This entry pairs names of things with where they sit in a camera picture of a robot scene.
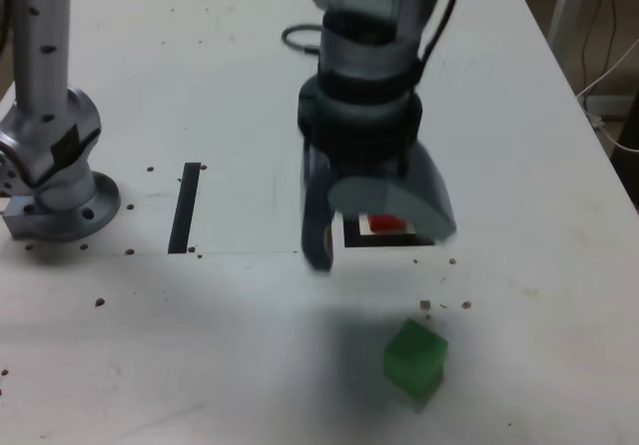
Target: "white tabletop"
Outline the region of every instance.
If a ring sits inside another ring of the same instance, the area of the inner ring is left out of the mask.
[[[73,0],[70,78],[104,128],[90,162],[123,206],[32,251],[0,226],[0,443],[639,441],[639,222],[524,0],[459,0],[419,87],[456,237],[344,249],[337,223],[328,276],[297,253],[316,64],[280,43],[320,14]],[[168,255],[185,162],[208,166],[197,252]],[[415,413],[381,355],[422,299],[449,359]]]

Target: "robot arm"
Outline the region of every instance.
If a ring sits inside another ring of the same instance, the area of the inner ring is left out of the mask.
[[[309,172],[302,244],[315,269],[331,267],[335,212],[394,215],[435,240],[455,232],[443,179],[416,140],[422,109],[414,88],[454,5],[420,61],[436,1],[315,0],[325,10],[319,67],[300,91],[298,120]]]
[[[100,135],[91,100],[67,87],[70,0],[11,0],[16,101],[0,122],[3,215],[15,238],[72,240],[118,211],[115,183],[87,159]]]
[[[327,231],[335,212],[392,214],[416,232],[449,237],[455,224],[436,167],[416,141],[417,53],[437,0],[315,0],[325,10],[318,73],[300,91],[305,137],[303,251],[330,269]],[[4,221],[16,238],[71,240],[107,224],[120,206],[115,183],[87,160],[100,117],[69,89],[70,0],[12,0],[16,102],[0,122]]]

